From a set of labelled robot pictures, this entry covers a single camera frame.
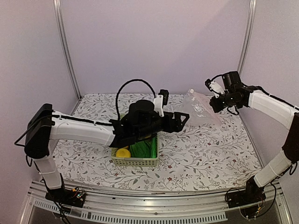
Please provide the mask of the clear zip top bag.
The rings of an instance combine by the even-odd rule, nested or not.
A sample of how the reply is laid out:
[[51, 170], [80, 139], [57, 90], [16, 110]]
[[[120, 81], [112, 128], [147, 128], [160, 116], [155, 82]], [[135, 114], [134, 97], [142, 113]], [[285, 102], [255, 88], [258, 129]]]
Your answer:
[[210, 98], [206, 95], [197, 93], [194, 89], [189, 89], [183, 98], [180, 107], [181, 112], [189, 114], [187, 125], [202, 126], [212, 124], [220, 126], [222, 124], [218, 114], [214, 113], [210, 106]]

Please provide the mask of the green white bok choy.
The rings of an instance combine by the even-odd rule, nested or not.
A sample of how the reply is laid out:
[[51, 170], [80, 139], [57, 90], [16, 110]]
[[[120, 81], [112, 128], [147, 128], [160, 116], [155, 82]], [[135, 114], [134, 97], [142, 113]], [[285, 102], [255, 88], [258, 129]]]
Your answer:
[[151, 140], [137, 142], [129, 147], [132, 158], [150, 158]]

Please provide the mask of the yellow lemon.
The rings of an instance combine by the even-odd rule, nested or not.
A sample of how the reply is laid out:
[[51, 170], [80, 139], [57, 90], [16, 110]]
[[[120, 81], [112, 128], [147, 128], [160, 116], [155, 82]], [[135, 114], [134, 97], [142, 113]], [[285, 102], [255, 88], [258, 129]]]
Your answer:
[[118, 157], [118, 158], [130, 158], [131, 153], [126, 148], [120, 148], [116, 151], [115, 156]]

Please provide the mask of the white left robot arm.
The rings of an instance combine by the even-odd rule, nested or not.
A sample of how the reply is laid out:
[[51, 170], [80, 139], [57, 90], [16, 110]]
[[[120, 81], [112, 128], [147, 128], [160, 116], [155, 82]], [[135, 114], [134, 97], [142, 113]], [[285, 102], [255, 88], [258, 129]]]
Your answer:
[[158, 132], [179, 133], [189, 119], [182, 112], [164, 112], [148, 100], [138, 100], [129, 106], [121, 119], [96, 121], [54, 111], [44, 104], [27, 127], [25, 154], [37, 165], [46, 187], [60, 203], [69, 199], [63, 178], [51, 156], [50, 140], [78, 140], [122, 148], [145, 140]]

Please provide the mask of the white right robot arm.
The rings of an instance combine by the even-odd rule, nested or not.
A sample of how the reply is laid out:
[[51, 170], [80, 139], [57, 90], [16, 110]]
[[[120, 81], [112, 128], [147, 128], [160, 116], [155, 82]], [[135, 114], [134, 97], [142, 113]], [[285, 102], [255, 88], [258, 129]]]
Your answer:
[[296, 107], [265, 94], [260, 86], [242, 86], [235, 90], [224, 90], [213, 81], [207, 87], [214, 93], [210, 105], [215, 113], [233, 106], [236, 108], [245, 106], [266, 114], [289, 131], [282, 150], [254, 175], [256, 186], [252, 185], [242, 192], [242, 200], [245, 203], [252, 203], [260, 195], [259, 188], [263, 188], [299, 161], [299, 140], [296, 139], [299, 133], [299, 111]]

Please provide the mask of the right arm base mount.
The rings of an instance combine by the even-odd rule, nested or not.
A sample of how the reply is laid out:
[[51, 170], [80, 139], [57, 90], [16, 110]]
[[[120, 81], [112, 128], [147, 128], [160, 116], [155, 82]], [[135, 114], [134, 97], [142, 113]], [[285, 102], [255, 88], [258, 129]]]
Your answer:
[[257, 218], [264, 206], [265, 199], [264, 187], [258, 187], [254, 177], [246, 181], [245, 190], [231, 188], [225, 194], [225, 201], [229, 208], [255, 204], [240, 210], [241, 215], [246, 219]]

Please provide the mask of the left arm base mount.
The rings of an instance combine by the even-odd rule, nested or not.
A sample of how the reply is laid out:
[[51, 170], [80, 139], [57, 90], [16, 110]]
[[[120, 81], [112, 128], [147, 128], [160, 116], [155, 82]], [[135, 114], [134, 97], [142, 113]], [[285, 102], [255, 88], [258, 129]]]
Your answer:
[[75, 187], [66, 189], [62, 186], [59, 189], [48, 189], [45, 199], [53, 201], [59, 205], [69, 205], [72, 207], [83, 208], [85, 203], [86, 192], [83, 189]]

